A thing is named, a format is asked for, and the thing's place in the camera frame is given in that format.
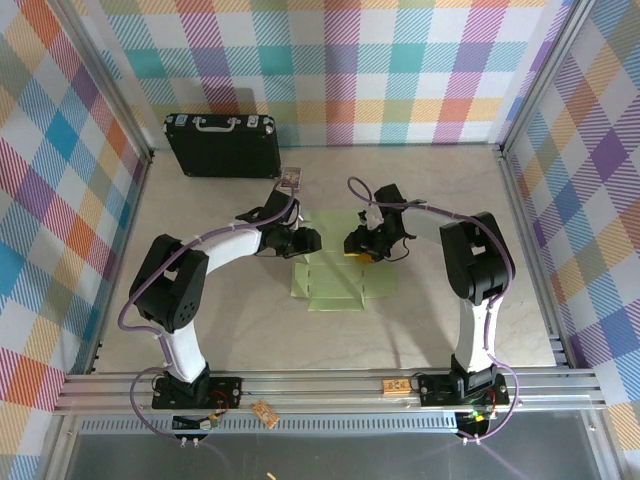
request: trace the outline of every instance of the beige table surface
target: beige table surface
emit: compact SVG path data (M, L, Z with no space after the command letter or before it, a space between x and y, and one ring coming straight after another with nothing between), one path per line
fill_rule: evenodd
M302 167L298 195L305 209L361 209L346 187L357 175L372 190L397 183L408 199L422 198L459 213L492 212L517 268L500 310L496 352L514 366L553 365L554 358L522 249L489 147L302 148L281 151L283 166ZM228 225L262 205L268 180L188 178L170 152L150 167L136 223L107 316L97 371L136 371L160 365L150 334L128 333L117 316L153 239L188 238ZM459 328L441 247L410 242L395 263L395 296L367 300L363 312L308 312L290 296L293 260L241 258L207 277L196 331L214 370L448 367ZM402 253L400 246L396 252ZM137 311L127 323L144 324Z

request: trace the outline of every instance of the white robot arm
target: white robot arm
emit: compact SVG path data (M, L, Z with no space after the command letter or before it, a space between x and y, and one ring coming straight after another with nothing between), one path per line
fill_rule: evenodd
M140 315L152 322L166 340L171 364L167 366L166 381L160 383L164 393L169 389L168 397L177 398L181 405L194 408L206 405L209 392L209 367L200 352L193 321L206 276L222 265L266 248L273 248L276 256L283 258L322 248L316 230L298 226L297 200L281 218L268 220L287 209L288 202L288 195L273 190L263 207L236 217L245 222L241 229L213 236L187 249L171 264L170 273L165 271L134 302ZM131 294L154 275L167 258L188 243L169 235L156 238L131 286Z
M495 357L495 319L509 276L497 245L473 222L434 213L421 200L407 202L395 184L380 188L374 197L359 214L361 225L345 240L345 254L365 255L367 261L377 262L389 258L399 240L420 237L442 245L449 283L460 298L460 334L447 382L460 401L495 386L499 374L490 357ZM500 242L513 278L513 261L493 215L483 212L472 220L482 223ZM489 306L491 322L486 321ZM439 387L443 381L435 383Z

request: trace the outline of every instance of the plaid wall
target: plaid wall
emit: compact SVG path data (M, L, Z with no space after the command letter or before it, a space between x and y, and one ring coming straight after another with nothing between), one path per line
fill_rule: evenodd
M545 5L553 15L568 8L562 0L75 4L154 145L165 145L158 122L177 111L269 113L282 146L485 141L504 121L503 102L515 99L517 88L507 96L514 74L530 69L532 59L521 60Z
M544 64L544 61L546 60L547 55L551 51L553 42L556 39L556 36L558 35L560 28L564 24L564 21L567 19L567 14L569 13L569 10L571 9L571 6L573 5L573 3L574 3L574 0L562 1L562 5L558 9L558 12L556 13L556 16L553 20L551 28L549 29L546 36L544 37L544 41L540 46L540 50L538 50L538 54L536 55L535 60L529 67L527 76L525 77L525 80L524 82L522 82L520 86L520 90L518 91L518 95L516 96L516 99L514 100L513 104L511 105L511 108L509 109L509 114L507 115L507 119L502 125L502 128L500 129L500 133L497 138L497 143L499 144L504 143L507 133L509 132L511 125L513 125L513 122L516 119L516 115L520 111L520 107L522 106L524 99L529 93L529 89L531 88L531 85L533 84L533 81L536 75L538 74L538 71Z
M142 165L44 0L0 0L0 65L0 479L30 479Z
M596 4L512 159L573 348L640 471L640 2Z

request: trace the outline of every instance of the black briefcase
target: black briefcase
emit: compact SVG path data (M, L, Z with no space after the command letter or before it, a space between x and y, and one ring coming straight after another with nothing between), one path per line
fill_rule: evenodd
M173 113L164 132L185 175L277 178L276 124L268 115Z

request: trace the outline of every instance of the purple cable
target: purple cable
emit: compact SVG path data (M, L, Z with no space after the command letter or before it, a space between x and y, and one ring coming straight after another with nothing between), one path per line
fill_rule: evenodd
M359 183L367 192L367 197L361 195L360 193L358 193L355 188L353 188L352 186L352 182L357 182ZM496 247L496 249L498 250L498 252L500 253L500 257L502 257L502 261L504 262L505 265L507 266L511 266L511 261L509 260L509 254L507 253L506 248L502 245L502 242L500 242L500 240L498 240L498 237L495 236L495 234L489 230L489 228L483 224L482 222L480 222L479 220L473 218L473 217L469 217L467 215L461 215L458 213L453 213L450 212L448 210L444 210L442 208L438 208L438 207L431 207L429 205L424 205L424 204L418 204L418 203L382 203L382 202L376 202L373 200L373 195L371 193L371 189L367 186L366 183L364 183L361 179L359 179L358 177L349 177L349 179L347 180L347 187L349 188L349 190L351 191L351 193L353 193L356 197L358 197L360 200L362 200L363 202L366 202L369 205L376 205L378 207L387 207L387 208L419 208L421 210L426 210L438 215L442 215L444 217L449 217L449 218L453 218L456 220L466 220L468 222L473 223L476 227L478 227L480 230L482 230L487 237L489 237L489 240L491 240L491 243L493 243ZM512 268L508 268L507 267L507 283L504 287L504 290L499 294L496 295L495 297L493 297L487 306L487 315L485 317L484 320L484 348L487 351L487 356L489 357L489 359L498 367L500 368L504 368L505 370L507 370L509 373L511 373L511 375L513 376L513 381L515 384L515 393L513 395L513 401L511 402L511 405L509 406L509 410L507 411L507 414L505 415L505 417L502 419L502 421L498 424L498 426L496 426L496 428L494 428L493 430L491 430L490 432L485 433L482 437L480 438L490 438L493 435L495 435L496 433L498 433L502 427L504 427L504 425L507 423L507 421L511 418L511 415L513 415L513 410L515 409L517 403L518 403L518 398L520 396L520 382L518 380L518 376L516 375L516 372L513 368L511 368L509 365L499 362L493 355L491 355L489 353L489 331L491 330L491 322L493 321L493 315L492 315L492 308L493 306L496 304L496 302L498 302L500 299L504 298L505 295L507 294L507 292L509 291L509 289L511 288L511 283L513 282L513 269ZM471 438L471 439L475 439L475 437L469 435L468 433L459 431L462 435Z
M275 189L275 187L277 187L279 183L280 183L280 180L278 180L276 182L276 184L274 185L273 188ZM147 369L143 370L142 372L140 372L133 379L133 382L131 383L131 388L129 389L129 400L131 402L131 408L133 409L133 412L136 414L138 419L140 419L140 421L144 424L144 426L146 426L153 433L155 433L157 435L160 435L161 437L165 437L165 438L168 438L170 440L175 440L178 443L181 443L181 441L178 440L177 438L175 438L173 435L168 434L166 432L161 432L160 430L155 428L146 418L144 418L144 415L142 415L142 412L140 412L140 409L139 409L138 405L136 405L135 398L134 398L135 387L136 387L136 384L140 381L140 379L147 373L164 373L167 370L167 368L169 368L173 364L173 358L171 356L171 350L169 349L169 345L167 344L167 340L162 336L162 332L160 330L158 330L157 328L154 328L154 327L147 326L147 325L141 325L141 326L137 326L137 327L130 327L128 325L125 325L124 317L127 314L127 311L129 310L129 308L131 308L131 306L135 303L135 301L138 298L140 298L140 295L142 295L144 293L144 291L147 288L149 288L149 286L160 275L162 275L164 273L164 271L173 262L175 262L180 257L180 255L182 255L188 249L190 249L192 247L195 247L195 246L198 246L201 243L209 240L210 238L215 237L216 235L220 235L222 233L233 232L233 231L236 231L236 230L246 230L246 229L249 229L249 228L261 227L261 226L267 225L267 224L269 224L271 222L275 222L276 220L278 220L280 217L285 215L291 209L291 207L293 206L294 195L295 195L295 190L294 190L293 185L291 185L291 195L289 196L289 201L287 202L287 205L282 209L282 211L280 211L279 213L277 213L276 215L274 215L274 216L272 216L270 218L267 218L266 220L261 220L259 222L255 222L255 223L243 223L243 224L240 224L240 225L233 225L233 226L230 225L228 227L223 227L223 228L218 228L216 230L211 230L210 232L207 232L207 233L205 233L204 235L202 235L200 237L196 237L195 240L191 241L190 243L180 247L176 251L176 253L171 255L162 265L160 265L160 267L155 272L153 272L153 274L142 285L140 285L140 287L138 287L138 289L134 292L133 295L131 295L129 300L127 300L127 302L122 307L122 310L120 311L120 315L118 315L118 326L122 330L125 330L127 332L151 332L151 333L153 333L156 337L158 337L158 340L160 340L160 346L162 347L162 353L164 354L165 362L167 364L165 368L150 367L150 368L147 368Z

